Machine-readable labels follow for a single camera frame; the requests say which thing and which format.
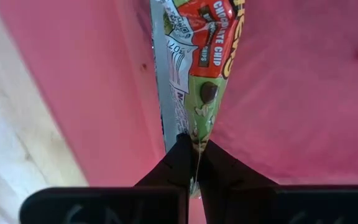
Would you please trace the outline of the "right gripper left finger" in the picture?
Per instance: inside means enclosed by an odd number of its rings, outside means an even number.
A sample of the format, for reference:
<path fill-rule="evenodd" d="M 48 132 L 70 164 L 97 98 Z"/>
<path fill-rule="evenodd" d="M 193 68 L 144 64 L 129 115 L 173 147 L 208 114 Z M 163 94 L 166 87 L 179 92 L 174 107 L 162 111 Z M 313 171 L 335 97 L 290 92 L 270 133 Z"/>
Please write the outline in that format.
<path fill-rule="evenodd" d="M 132 187 L 51 187 L 27 197 L 20 224 L 188 224 L 191 142 L 180 134 Z"/>

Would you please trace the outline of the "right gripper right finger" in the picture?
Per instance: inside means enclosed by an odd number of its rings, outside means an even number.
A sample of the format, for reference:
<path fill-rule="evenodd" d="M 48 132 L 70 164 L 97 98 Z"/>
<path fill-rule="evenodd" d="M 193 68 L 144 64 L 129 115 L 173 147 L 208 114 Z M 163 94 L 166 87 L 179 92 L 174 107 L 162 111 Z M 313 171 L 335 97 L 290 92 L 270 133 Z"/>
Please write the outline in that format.
<path fill-rule="evenodd" d="M 212 141 L 199 183 L 207 224 L 358 224 L 358 185 L 280 185 Z"/>

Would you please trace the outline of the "red green chewy granola bar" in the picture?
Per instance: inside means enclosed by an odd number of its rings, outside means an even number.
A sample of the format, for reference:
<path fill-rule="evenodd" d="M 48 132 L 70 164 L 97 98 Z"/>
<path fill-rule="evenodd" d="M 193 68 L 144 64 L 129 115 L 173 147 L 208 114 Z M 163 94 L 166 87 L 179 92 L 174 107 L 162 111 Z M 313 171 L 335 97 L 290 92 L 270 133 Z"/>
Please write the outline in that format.
<path fill-rule="evenodd" d="M 245 22 L 246 0 L 150 0 L 165 148 L 187 134 L 199 164 Z"/>

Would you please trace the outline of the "translucent pink shallow bin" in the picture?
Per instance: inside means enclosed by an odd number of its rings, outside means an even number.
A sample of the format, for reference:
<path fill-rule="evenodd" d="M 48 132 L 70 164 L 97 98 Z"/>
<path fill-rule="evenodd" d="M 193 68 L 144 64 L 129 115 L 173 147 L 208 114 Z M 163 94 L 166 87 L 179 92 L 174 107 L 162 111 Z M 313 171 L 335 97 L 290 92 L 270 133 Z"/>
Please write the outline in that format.
<path fill-rule="evenodd" d="M 163 157 L 150 0 L 0 0 L 93 186 Z M 212 140 L 280 184 L 358 184 L 358 0 L 246 0 Z"/>

